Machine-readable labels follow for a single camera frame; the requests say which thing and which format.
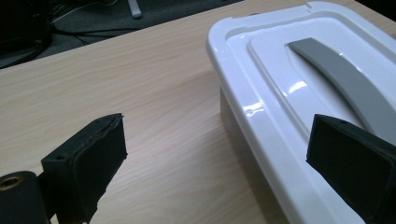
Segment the black cable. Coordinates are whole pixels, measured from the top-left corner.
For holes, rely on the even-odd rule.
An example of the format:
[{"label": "black cable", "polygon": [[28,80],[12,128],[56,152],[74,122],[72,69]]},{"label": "black cable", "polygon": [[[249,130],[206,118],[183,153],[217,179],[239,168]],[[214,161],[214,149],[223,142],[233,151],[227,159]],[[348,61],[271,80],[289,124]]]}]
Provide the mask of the black cable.
[{"label": "black cable", "polygon": [[115,31],[137,31],[140,28],[118,28],[118,29],[107,29],[107,30],[93,30],[93,31],[80,31],[80,32],[69,32],[56,28],[53,24],[51,26],[51,31],[57,35],[71,35],[71,36],[93,36],[93,37],[115,37],[116,35],[93,35],[95,33],[103,32],[115,32]]},{"label": "black cable", "polygon": [[15,62],[9,63],[7,65],[4,65],[0,67],[0,69],[7,68],[10,66],[14,66],[20,63],[27,63],[32,61],[34,58],[36,58],[38,55],[40,55],[44,50],[46,50],[49,46],[50,43],[52,42],[52,39],[50,37],[43,39],[41,42],[37,42],[35,45],[35,51],[29,53],[28,55],[16,60]]}]

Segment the container lid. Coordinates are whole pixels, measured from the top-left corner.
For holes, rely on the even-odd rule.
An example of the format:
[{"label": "container lid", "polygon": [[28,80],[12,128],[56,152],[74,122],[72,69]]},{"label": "container lid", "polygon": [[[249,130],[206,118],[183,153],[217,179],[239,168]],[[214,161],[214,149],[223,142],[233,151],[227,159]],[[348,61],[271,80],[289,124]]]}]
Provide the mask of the container lid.
[{"label": "container lid", "polygon": [[305,162],[315,114],[364,128],[334,85],[290,49],[290,42],[306,38],[342,54],[396,109],[396,41],[340,5],[309,2],[223,19],[211,28],[207,51],[221,89],[289,221],[364,223]]}]

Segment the gray plastic handle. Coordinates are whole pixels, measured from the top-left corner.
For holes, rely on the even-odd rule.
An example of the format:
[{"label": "gray plastic handle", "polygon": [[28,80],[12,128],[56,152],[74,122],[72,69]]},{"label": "gray plastic handle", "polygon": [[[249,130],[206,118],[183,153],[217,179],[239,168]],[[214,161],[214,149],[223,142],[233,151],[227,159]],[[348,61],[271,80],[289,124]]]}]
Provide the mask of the gray plastic handle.
[{"label": "gray plastic handle", "polygon": [[367,131],[396,146],[396,113],[379,90],[352,63],[313,38],[289,43],[339,90]]}]

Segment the wood grain surface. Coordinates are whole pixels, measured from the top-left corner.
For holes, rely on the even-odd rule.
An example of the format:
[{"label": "wood grain surface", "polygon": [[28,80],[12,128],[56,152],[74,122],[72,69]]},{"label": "wood grain surface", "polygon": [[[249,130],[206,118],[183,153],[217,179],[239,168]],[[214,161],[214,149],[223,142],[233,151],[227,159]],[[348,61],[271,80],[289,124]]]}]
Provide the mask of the wood grain surface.
[{"label": "wood grain surface", "polygon": [[[396,36],[395,22],[335,2]],[[92,223],[287,223],[225,132],[205,41],[222,18],[303,3],[246,0],[0,70],[0,175],[41,173],[40,160],[72,134],[121,112],[129,156]]]}]

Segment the dark floor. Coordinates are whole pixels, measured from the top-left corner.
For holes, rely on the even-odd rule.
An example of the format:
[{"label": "dark floor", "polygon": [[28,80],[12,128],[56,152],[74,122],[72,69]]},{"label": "dark floor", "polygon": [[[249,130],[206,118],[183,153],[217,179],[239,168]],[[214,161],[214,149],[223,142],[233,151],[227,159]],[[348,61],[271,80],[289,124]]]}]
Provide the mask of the dark floor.
[{"label": "dark floor", "polygon": [[[176,20],[192,14],[223,7],[243,0],[137,0],[142,18],[135,20],[127,0],[80,1],[75,9],[62,17],[52,19],[52,24],[67,32],[85,32],[120,28],[144,29],[156,24]],[[95,35],[123,35],[132,30],[102,32]],[[51,34],[49,47],[36,59],[82,47],[107,37],[70,36]],[[14,50],[0,55],[0,68],[30,53],[32,48]]]}]

